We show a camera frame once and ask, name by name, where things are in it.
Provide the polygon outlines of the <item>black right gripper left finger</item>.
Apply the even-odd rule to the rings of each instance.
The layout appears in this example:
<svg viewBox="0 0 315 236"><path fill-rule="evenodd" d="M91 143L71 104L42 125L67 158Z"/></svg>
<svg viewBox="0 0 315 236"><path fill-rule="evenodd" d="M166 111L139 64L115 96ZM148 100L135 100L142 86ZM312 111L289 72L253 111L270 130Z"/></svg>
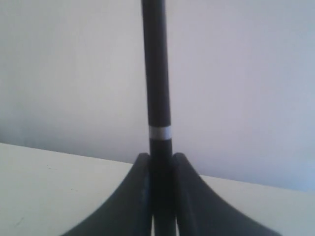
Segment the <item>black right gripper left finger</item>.
<svg viewBox="0 0 315 236"><path fill-rule="evenodd" d="M150 156L138 155L114 193L65 236L149 236L152 230Z"/></svg>

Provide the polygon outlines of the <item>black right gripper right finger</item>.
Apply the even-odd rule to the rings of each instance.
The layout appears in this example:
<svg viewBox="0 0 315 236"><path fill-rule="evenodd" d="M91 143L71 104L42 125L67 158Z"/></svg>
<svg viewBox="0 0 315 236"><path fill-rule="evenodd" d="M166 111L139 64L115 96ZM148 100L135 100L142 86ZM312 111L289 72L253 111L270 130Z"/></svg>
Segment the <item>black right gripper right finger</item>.
<svg viewBox="0 0 315 236"><path fill-rule="evenodd" d="M173 155L175 204L181 236L277 236L221 198L182 153Z"/></svg>

